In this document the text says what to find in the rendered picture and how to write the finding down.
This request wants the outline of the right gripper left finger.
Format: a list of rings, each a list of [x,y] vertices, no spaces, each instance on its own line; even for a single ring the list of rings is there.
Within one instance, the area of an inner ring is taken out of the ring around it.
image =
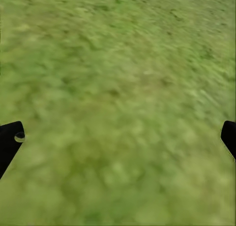
[[[0,126],[0,179],[23,142],[28,139],[21,121]]]

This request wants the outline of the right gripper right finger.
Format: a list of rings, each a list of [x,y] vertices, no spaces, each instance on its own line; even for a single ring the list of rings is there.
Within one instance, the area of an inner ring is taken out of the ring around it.
[[[228,120],[224,122],[221,140],[236,159],[236,122]]]

